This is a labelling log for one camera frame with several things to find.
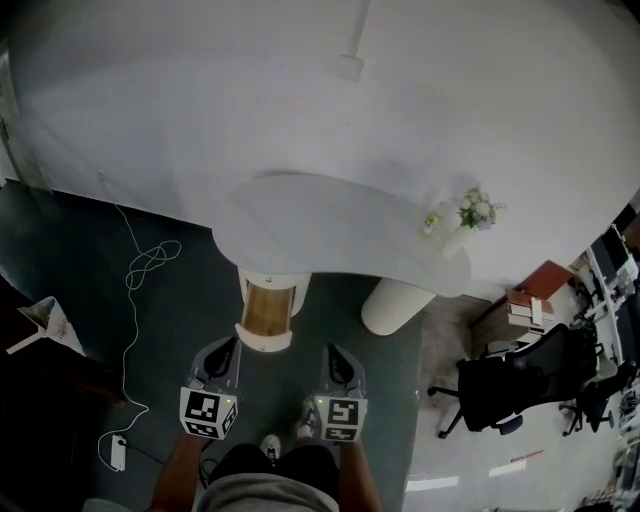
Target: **sneaker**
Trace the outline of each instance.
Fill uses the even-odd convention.
[[[296,438],[313,437],[318,425],[318,413],[316,412],[316,404],[313,398],[307,397],[302,402],[302,413],[293,427],[293,433]]]
[[[262,450],[262,453],[267,456],[269,462],[271,462],[271,464],[275,464],[280,457],[280,439],[278,439],[278,436],[269,434],[262,440],[260,449]]]

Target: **book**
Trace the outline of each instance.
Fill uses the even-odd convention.
[[[527,316],[529,318],[532,317],[531,308],[527,308],[525,306],[520,306],[518,304],[509,304],[509,311],[511,313],[513,313],[514,315]],[[553,315],[553,313],[545,313],[544,311],[542,311],[542,319],[543,320],[554,320],[555,316]]]
[[[542,325],[536,325],[531,321],[531,318],[520,315],[513,315],[509,313],[509,323],[512,325],[521,325],[523,327],[528,327],[531,330],[543,331],[546,332],[551,329],[554,325],[556,325],[555,320],[543,320]]]
[[[517,341],[520,341],[522,343],[534,343],[536,341],[538,341],[542,336],[538,333],[535,332],[528,332],[526,334],[523,334],[522,336],[520,336],[518,338]]]
[[[507,290],[507,302],[530,308],[531,295],[524,292],[518,292],[516,290]],[[553,306],[551,306],[551,302],[548,300],[541,300],[540,302],[542,302],[543,313],[553,314]]]

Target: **white column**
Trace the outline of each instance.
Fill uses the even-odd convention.
[[[388,336],[435,297],[428,290],[382,278],[362,306],[362,322],[373,334]]]

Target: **floor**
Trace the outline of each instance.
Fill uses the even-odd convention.
[[[233,333],[242,301],[235,269],[207,229],[135,211],[129,217],[142,247],[170,238],[183,244],[180,257],[149,275],[135,294],[141,337],[127,366],[131,395],[151,407],[127,435],[129,444],[163,461],[181,432],[178,390],[191,359],[203,345]],[[113,206],[33,194],[9,183],[0,190],[0,246],[0,274],[32,300],[56,296],[87,353],[117,368],[132,335],[124,275],[134,252]],[[207,457],[220,458],[235,443],[259,442],[270,431],[286,437],[298,404],[317,382],[322,348],[336,342],[367,370],[370,407],[363,440],[385,511],[570,511],[606,485],[617,431],[604,427],[593,434],[587,428],[563,438],[568,419],[555,404],[525,411],[523,427],[509,436],[491,429],[472,434],[461,424],[447,440],[438,439],[440,425],[456,412],[455,399],[429,398],[426,389],[433,383],[455,388],[455,363],[469,349],[468,323],[487,304],[437,298],[396,334],[378,338],[362,328],[358,314],[375,282],[313,277],[293,320],[291,348],[272,355],[243,352],[239,419]],[[552,302],[565,321],[577,311],[568,288]],[[607,321],[598,324],[605,346],[611,339]],[[95,455],[98,435],[126,424],[137,408],[93,407],[87,411],[94,419],[89,442],[77,454],[86,468],[86,496],[144,510],[162,465],[130,450],[127,470],[112,473]],[[526,469],[489,477],[491,469],[538,450],[544,452],[528,459]],[[405,493],[407,475],[412,488],[457,480]]]
[[[500,507],[569,512],[584,496],[604,488],[611,477],[617,428],[603,425],[594,434],[587,427],[565,438],[562,431],[569,418],[557,404],[526,410],[523,426],[508,436],[493,429],[470,433],[461,423],[446,440],[436,437],[457,412],[457,402],[442,395],[428,397],[426,389],[432,383],[456,388],[455,362],[465,357],[470,341],[465,324],[480,306],[473,301],[462,307],[432,304],[423,313],[420,411],[409,476],[410,488],[423,490],[407,491],[403,511],[477,512]],[[578,310],[568,286],[552,297],[552,304],[565,323]],[[468,316],[461,318],[464,311]],[[599,340],[608,347],[610,329],[608,318],[598,322]],[[614,413],[618,404],[619,397],[610,402]],[[489,475],[492,469],[539,450],[544,452],[527,459],[524,469]]]
[[[141,335],[127,361],[129,393],[151,407],[127,434],[129,445],[164,461],[181,433],[179,388],[191,360],[202,346],[233,334],[242,299],[236,270],[208,229],[136,211],[128,215],[141,247],[166,239],[178,239],[183,247],[178,259],[149,274],[135,292]],[[117,369],[133,335],[124,276],[135,253],[115,208],[65,194],[33,193],[10,182],[0,190],[0,247],[0,274],[34,301],[54,295],[87,354]],[[375,284],[359,276],[313,276],[292,322],[292,346],[275,354],[243,351],[239,417],[207,457],[220,458],[234,444],[257,443],[269,432],[285,438],[303,398],[317,384],[323,347],[335,342],[367,371],[370,403],[363,442],[384,510],[401,509],[418,410],[421,319],[387,338],[368,333],[359,311]],[[126,425],[137,411],[97,402],[87,410],[93,420],[86,427],[88,442],[76,453],[85,468],[87,497],[131,510],[148,507],[160,463],[129,450],[126,471],[113,473],[96,457],[99,434]],[[107,458],[109,446],[105,441],[102,447]]]

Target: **office chair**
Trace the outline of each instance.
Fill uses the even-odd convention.
[[[492,427],[510,434],[522,425],[524,409],[576,398],[582,383],[595,374],[595,366],[592,338],[564,324],[504,358],[460,361],[457,391],[427,390],[429,396],[443,393],[460,400],[460,411],[438,437],[446,439],[462,418],[472,432]],[[517,416],[503,422],[513,414]]]
[[[622,391],[636,378],[637,366],[633,361],[625,361],[618,367],[618,372],[608,379],[597,382],[590,382],[582,393],[576,398],[576,405],[561,405],[559,409],[570,410],[574,413],[573,422],[569,430],[562,433],[567,437],[572,432],[580,432],[582,430],[582,418],[586,417],[587,423],[591,425],[591,430],[597,432],[600,423],[609,423],[611,428],[614,427],[613,413],[604,415],[607,408],[609,398]]]
[[[587,289],[584,282],[580,280],[577,276],[573,276],[571,279],[569,279],[569,281],[567,281],[567,284],[571,286],[571,288],[573,288],[578,298],[584,299],[585,307],[583,308],[583,311],[586,311],[587,309],[592,308],[595,305],[593,302],[594,297],[597,299],[598,302],[602,302],[604,300],[604,295],[602,291],[602,286],[600,286],[600,281],[598,281],[598,279],[596,278],[596,275],[593,272],[593,270],[589,270],[589,272],[591,273],[591,279],[593,282],[593,286],[595,288],[595,291],[593,293]]]

